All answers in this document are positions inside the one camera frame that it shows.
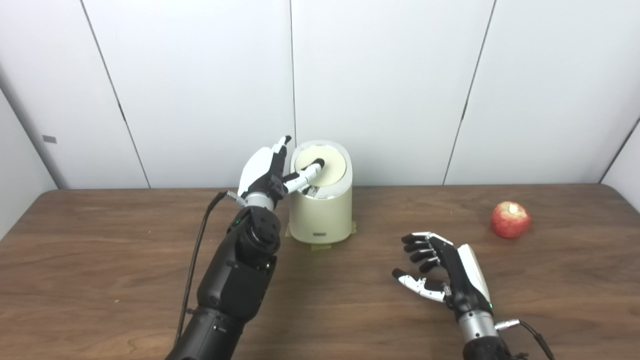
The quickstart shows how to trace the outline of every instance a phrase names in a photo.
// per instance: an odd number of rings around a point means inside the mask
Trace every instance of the panel seam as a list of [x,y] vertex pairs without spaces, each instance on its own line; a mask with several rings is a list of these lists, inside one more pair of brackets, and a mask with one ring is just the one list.
[[118,109],[120,110],[120,115],[122,116],[122,120],[124,120],[124,124],[127,127],[127,132],[129,133],[129,138],[131,139],[131,143],[133,144],[133,149],[136,152],[136,156],[138,157],[138,163],[140,164],[140,168],[142,169],[142,174],[145,176],[147,187],[151,188],[151,184],[149,183],[149,178],[147,177],[147,171],[145,170],[145,166],[142,164],[142,159],[140,158],[140,152],[138,152],[138,147],[136,146],[136,142],[133,140],[133,135],[131,134],[131,128],[129,128],[129,122],[127,121],[127,117],[124,115],[124,111],[122,110],[122,104],[120,104],[120,98],[118,97],[116,88],[113,85],[113,80],[111,79],[111,73],[109,73],[109,69],[107,68],[107,62],[105,61],[104,55],[102,54],[102,49],[100,48],[100,44],[98,43],[98,38],[95,36],[95,31],[93,30],[93,24],[91,23],[91,19],[89,19],[89,13],[86,11],[86,7],[84,6],[84,0],[80,0],[80,5],[82,6],[84,17],[86,18],[86,21],[89,24],[89,29],[91,30],[91,35],[93,36],[93,41],[95,42],[95,46],[98,48],[98,53],[100,54],[100,59],[102,60],[102,66],[104,66],[104,71],[107,73],[107,78],[109,79],[111,90],[113,91],[113,95],[115,96],[116,102],[118,104]]
[[480,58],[482,57],[482,52],[484,50],[484,43],[486,42],[486,36],[489,34],[489,27],[491,26],[491,20],[493,19],[493,11],[495,10],[495,4],[498,0],[493,0],[493,6],[491,7],[491,14],[489,14],[489,21],[486,23],[486,29],[484,30],[484,37],[482,39],[482,44],[480,45],[480,52],[478,53],[478,57],[476,60],[476,67],[474,68],[474,74],[471,77],[471,83],[469,84],[469,90],[467,92],[467,99],[465,100],[465,107],[462,109],[462,115],[460,116],[460,122],[458,123],[458,130],[456,131],[456,137],[453,140],[453,146],[451,147],[451,154],[449,155],[449,162],[447,163],[447,170],[444,172],[444,178],[442,179],[442,184],[444,185],[447,182],[447,175],[449,175],[449,168],[451,167],[451,160],[453,160],[453,152],[456,150],[456,144],[458,143],[458,135],[460,134],[460,129],[462,128],[462,122],[465,120],[465,115],[467,114],[467,106],[469,104],[469,96],[471,95],[471,89],[474,87],[474,81],[476,80],[476,74],[478,71],[478,64],[480,64]]

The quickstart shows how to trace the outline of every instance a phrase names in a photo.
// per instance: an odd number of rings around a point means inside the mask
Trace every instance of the robotic finger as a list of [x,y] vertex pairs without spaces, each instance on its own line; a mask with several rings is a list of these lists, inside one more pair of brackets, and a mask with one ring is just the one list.
[[416,279],[398,268],[394,269],[392,275],[402,285],[404,285],[409,290],[417,293],[421,297],[426,297],[429,300],[438,302],[444,302],[444,288],[445,286],[447,286],[444,282],[427,279],[426,277]]

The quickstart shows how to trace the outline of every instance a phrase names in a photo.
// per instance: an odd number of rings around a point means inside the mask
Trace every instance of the black finger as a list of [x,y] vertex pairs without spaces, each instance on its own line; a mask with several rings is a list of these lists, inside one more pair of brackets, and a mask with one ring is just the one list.
[[431,245],[426,242],[418,242],[418,243],[410,243],[404,246],[404,251],[406,252],[414,252],[416,250],[427,250],[430,249]]
[[391,272],[391,275],[393,275],[396,279],[400,279],[401,277],[409,275],[409,274],[407,274],[406,272],[404,272],[404,271],[402,271],[402,270],[400,270],[398,268],[395,268],[394,271]]
[[424,236],[416,236],[414,234],[409,234],[402,237],[402,243],[409,244],[420,239],[424,239]]
[[418,252],[413,253],[409,257],[409,260],[411,260],[412,263],[417,263],[417,262],[422,261],[424,259],[435,258],[435,257],[436,257],[436,255],[433,253],[433,251],[420,250]]
[[420,270],[420,272],[426,273],[431,271],[431,269],[433,269],[434,267],[438,266],[438,262],[437,261],[427,261],[424,264],[420,265],[420,267],[418,268]]
[[429,291],[442,291],[442,285],[444,285],[444,282],[442,281],[433,279],[424,280],[424,288]]

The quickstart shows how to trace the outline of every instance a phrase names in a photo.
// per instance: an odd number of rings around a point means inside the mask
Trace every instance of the robotic hand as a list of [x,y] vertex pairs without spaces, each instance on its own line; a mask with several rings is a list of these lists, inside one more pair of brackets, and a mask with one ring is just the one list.
[[[238,195],[221,192],[209,204],[189,269],[178,335],[167,360],[230,359],[244,325],[258,313],[280,248],[280,221],[272,211],[285,195],[308,186],[324,167],[324,161],[316,159],[300,173],[283,176],[290,140],[285,136],[272,148],[258,150],[244,166]],[[197,248],[209,213],[225,196],[243,208],[227,228],[202,278],[198,307],[181,333]]]
[[526,360],[527,354],[511,355],[498,331],[523,325],[531,331],[545,351],[554,359],[542,335],[520,320],[494,324],[489,290],[476,260],[467,244],[457,248],[449,240],[435,233],[413,233],[402,238],[404,251],[411,253],[413,263],[423,261],[419,270],[429,272],[441,266],[449,274],[449,284],[426,277],[416,279],[396,268],[393,276],[404,286],[422,297],[443,302],[453,310],[465,341],[465,360]]

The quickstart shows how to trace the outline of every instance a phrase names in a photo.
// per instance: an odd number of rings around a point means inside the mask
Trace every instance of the red apple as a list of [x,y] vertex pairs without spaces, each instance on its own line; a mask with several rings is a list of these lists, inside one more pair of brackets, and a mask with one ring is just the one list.
[[491,227],[503,238],[515,239],[531,225],[527,210],[517,202],[503,201],[493,210]]

